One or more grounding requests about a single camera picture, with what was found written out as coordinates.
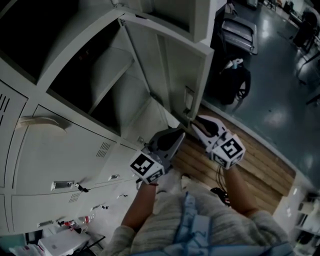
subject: gray sweater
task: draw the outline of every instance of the gray sweater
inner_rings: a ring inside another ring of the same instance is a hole
[[[198,185],[187,190],[195,197],[198,214],[212,219],[211,245],[269,246],[288,241],[286,233],[268,212],[258,211],[247,218],[226,207],[215,194]],[[160,193],[153,214],[139,232],[119,226],[101,255],[126,256],[172,245],[183,214],[185,195],[185,191]]]

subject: open locker door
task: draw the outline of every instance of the open locker door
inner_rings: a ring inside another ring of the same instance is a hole
[[[214,50],[148,19],[124,15],[119,21],[149,93],[187,127],[198,113]]]
[[[117,9],[134,13],[199,42],[207,37],[210,5],[215,0],[111,0]]]

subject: gray floor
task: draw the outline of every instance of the gray floor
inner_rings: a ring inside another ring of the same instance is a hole
[[[213,79],[204,99],[268,141],[320,188],[320,106],[306,106],[320,93],[317,61],[303,67],[300,78],[308,85],[300,84],[296,70],[305,59],[289,40],[297,28],[265,6],[251,10],[236,4],[236,9],[257,25],[258,55],[237,53],[251,71],[251,91],[243,102],[224,106],[208,93]]]

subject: black bag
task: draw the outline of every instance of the black bag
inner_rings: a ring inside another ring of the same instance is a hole
[[[235,60],[228,58],[225,63]],[[229,105],[235,100],[235,97],[244,99],[248,96],[251,86],[251,73],[245,68],[243,63],[239,64],[236,69],[226,68],[219,77],[218,83],[214,86],[215,97],[220,100],[221,104]]]

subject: locker vent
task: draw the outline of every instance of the locker vent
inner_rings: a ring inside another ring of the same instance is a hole
[[[4,113],[6,112],[6,109],[8,107],[10,98],[7,96],[4,96],[3,94],[0,95],[0,126],[2,123],[2,119],[4,118]]]
[[[104,158],[110,148],[110,144],[103,142],[98,153],[96,153],[97,158]]]
[[[81,192],[80,192],[80,193],[72,194],[72,196],[71,196],[71,198],[70,198],[70,200],[69,200],[69,204],[78,201],[78,198],[79,198],[80,194],[81,194]]]

